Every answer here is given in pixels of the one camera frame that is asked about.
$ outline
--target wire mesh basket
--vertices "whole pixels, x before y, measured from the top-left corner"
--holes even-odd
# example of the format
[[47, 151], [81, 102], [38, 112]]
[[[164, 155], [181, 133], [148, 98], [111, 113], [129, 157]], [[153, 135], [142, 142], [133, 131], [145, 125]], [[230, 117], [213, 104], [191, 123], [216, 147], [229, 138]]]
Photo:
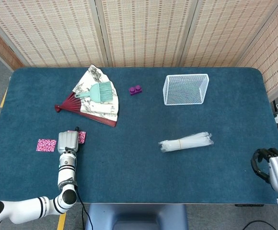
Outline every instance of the wire mesh basket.
[[207, 74], [168, 75], [162, 90], [164, 104], [202, 104], [208, 83]]

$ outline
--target pink patterned square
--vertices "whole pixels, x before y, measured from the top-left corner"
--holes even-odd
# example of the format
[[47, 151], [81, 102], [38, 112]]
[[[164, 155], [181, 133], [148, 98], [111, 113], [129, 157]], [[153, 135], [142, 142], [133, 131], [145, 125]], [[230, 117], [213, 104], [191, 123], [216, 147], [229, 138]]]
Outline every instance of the pink patterned square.
[[86, 139], [86, 132], [84, 132], [84, 131], [79, 131], [79, 132], [78, 132], [78, 143], [79, 143], [79, 144], [85, 143], [85, 139]]
[[56, 140], [39, 139], [36, 151], [53, 152], [55, 150]]

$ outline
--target beige room divider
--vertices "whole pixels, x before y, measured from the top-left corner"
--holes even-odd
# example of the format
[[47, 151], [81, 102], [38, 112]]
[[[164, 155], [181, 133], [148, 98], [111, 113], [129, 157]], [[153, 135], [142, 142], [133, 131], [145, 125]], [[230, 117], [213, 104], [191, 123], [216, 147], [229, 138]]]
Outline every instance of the beige room divider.
[[27, 66], [248, 66], [278, 93], [278, 0], [0, 0], [0, 36]]
[[0, 60], [10, 69], [18, 69], [24, 64], [18, 59], [13, 50], [4, 42], [0, 36]]

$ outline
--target purple lego brick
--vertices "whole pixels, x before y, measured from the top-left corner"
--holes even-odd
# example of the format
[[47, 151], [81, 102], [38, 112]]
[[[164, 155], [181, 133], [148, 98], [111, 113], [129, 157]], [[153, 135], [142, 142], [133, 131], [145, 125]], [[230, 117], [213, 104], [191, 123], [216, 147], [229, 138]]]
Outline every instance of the purple lego brick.
[[139, 85], [136, 85], [135, 87], [130, 87], [128, 91], [129, 91], [130, 95], [132, 96], [132, 95], [142, 92], [142, 88]]

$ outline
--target folding fan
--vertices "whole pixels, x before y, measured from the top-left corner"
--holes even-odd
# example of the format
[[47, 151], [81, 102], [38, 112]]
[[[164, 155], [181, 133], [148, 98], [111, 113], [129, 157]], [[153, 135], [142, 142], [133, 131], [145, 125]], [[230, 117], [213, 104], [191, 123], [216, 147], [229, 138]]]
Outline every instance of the folding fan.
[[58, 113], [61, 109], [68, 110], [115, 127], [118, 112], [118, 96], [112, 83], [113, 100], [111, 102], [95, 103], [90, 98], [80, 99], [75, 97], [76, 93], [89, 91], [90, 87], [95, 83], [107, 81], [109, 81], [108, 77], [100, 69], [91, 65], [66, 100], [61, 105], [55, 105], [55, 110]]

